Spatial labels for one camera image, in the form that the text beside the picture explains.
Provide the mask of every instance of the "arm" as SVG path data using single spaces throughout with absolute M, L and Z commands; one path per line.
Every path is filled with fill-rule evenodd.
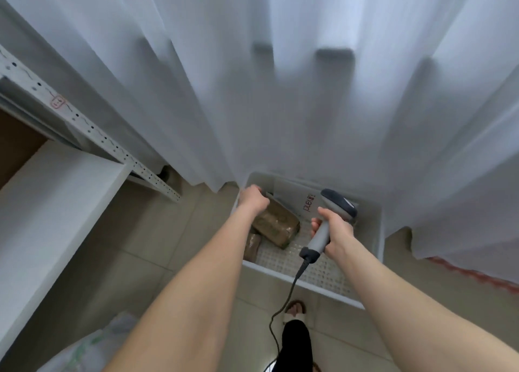
M 330 222 L 327 255 L 353 284 L 402 371 L 517 371 L 519 353 L 389 270 L 337 214 L 319 213 Z M 321 221 L 312 221 L 314 234 Z
M 269 204 L 255 185 L 236 211 L 160 293 L 105 372 L 215 371 L 252 221 Z

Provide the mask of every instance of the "slipper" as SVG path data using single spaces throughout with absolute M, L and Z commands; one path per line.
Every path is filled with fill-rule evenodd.
M 293 307 L 296 303 L 301 305 L 302 307 L 302 313 L 297 313 L 295 316 L 291 315 L 290 313 L 287 313 L 291 307 Z M 285 308 L 285 315 L 283 316 L 283 324 L 286 324 L 288 322 L 291 322 L 292 320 L 301 320 L 303 323 L 305 322 L 306 318 L 306 306 L 305 303 L 299 300 L 291 301 L 287 307 Z

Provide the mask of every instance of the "small brown package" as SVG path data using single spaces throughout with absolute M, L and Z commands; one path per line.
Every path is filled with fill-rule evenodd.
M 271 195 L 267 194 L 267 197 L 270 204 L 265 211 L 256 216 L 252 226 L 269 241 L 285 249 L 299 232 L 299 219 Z
M 261 238 L 262 237 L 259 234 L 249 234 L 247 236 L 245 251 L 243 251 L 243 260 L 256 262 L 256 256 L 258 253 L 258 248 L 260 247 Z

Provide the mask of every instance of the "tile floor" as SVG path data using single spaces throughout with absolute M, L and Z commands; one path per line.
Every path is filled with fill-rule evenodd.
M 0 371 L 34 372 L 50 357 L 102 327 L 119 311 L 142 315 L 160 290 L 227 218 L 238 189 L 217 194 L 183 184 L 172 204 L 126 182 L 56 281 Z M 386 241 L 385 262 L 400 276 L 519 349 L 519 297 L 417 261 L 408 232 Z M 275 356 L 268 330 L 289 284 L 243 268 L 219 371 L 263 371 Z M 323 372 L 398 371 L 366 312 L 296 287 L 308 307 L 314 358 Z M 281 322 L 274 330 L 280 336 Z

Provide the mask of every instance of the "curtain fold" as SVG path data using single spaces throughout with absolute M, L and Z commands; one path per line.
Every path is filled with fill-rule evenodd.
M 519 238 L 517 0 L 6 1 L 192 184 L 354 191 L 420 258 Z

